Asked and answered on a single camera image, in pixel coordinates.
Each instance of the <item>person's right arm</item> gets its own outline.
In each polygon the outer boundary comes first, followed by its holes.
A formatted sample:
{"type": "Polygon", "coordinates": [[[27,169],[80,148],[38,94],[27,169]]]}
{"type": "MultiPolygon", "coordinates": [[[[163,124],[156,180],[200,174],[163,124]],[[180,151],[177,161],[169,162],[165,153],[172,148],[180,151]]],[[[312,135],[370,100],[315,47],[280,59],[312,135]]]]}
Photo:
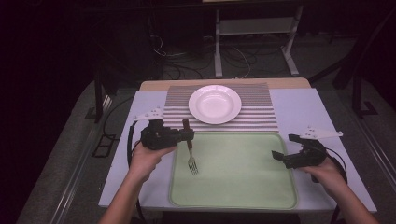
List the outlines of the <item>person's right arm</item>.
{"type": "Polygon", "coordinates": [[[319,166],[300,168],[313,175],[326,189],[327,193],[335,199],[340,207],[346,223],[348,224],[376,224],[378,221],[367,210],[364,204],[352,191],[341,176],[335,164],[327,158],[319,166]]]}

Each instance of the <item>person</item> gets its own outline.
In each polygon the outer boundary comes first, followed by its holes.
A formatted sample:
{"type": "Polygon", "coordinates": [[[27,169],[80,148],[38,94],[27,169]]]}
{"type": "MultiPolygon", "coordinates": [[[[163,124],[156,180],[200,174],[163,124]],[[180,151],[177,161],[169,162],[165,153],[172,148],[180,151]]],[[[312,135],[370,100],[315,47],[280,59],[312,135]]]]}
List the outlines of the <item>person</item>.
{"type": "MultiPolygon", "coordinates": [[[[161,150],[150,150],[141,143],[137,144],[132,156],[131,167],[99,223],[130,223],[143,183],[149,179],[149,175],[161,161],[161,157],[175,149],[176,147],[169,147],[161,150]]],[[[338,168],[329,158],[319,166],[299,169],[313,175],[326,192],[335,199],[346,223],[378,223],[347,185],[338,168]]]]}

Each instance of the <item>dark wall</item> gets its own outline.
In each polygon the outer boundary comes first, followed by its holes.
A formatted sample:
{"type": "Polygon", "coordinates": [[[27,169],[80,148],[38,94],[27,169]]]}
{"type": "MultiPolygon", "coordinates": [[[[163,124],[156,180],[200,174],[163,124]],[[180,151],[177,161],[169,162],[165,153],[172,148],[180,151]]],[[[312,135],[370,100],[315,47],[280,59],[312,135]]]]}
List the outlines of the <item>dark wall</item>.
{"type": "Polygon", "coordinates": [[[92,81],[86,28],[67,1],[2,1],[0,220],[18,218],[70,112],[92,81]]]}

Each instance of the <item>person's left hand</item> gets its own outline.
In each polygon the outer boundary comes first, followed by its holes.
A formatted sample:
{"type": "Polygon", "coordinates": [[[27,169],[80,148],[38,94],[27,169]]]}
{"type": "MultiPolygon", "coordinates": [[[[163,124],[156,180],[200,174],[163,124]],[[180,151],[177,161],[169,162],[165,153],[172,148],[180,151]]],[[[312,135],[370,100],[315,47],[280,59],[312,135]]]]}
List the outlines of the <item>person's left hand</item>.
{"type": "Polygon", "coordinates": [[[138,179],[145,182],[149,175],[155,169],[155,166],[161,161],[161,157],[177,147],[168,147],[160,150],[151,150],[138,143],[134,148],[131,159],[131,166],[128,173],[137,176],[138,179]]]}

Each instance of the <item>green tray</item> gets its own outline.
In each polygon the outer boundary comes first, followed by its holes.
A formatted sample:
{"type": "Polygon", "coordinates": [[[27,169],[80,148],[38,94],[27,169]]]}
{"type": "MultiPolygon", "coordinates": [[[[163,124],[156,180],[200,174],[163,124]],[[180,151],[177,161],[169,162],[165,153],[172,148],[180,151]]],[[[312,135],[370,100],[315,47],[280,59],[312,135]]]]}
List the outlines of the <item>green tray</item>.
{"type": "Polygon", "coordinates": [[[192,175],[186,142],[175,153],[170,200],[186,207],[290,210],[297,194],[290,170],[272,157],[285,153],[277,133],[195,133],[192,175]]]}

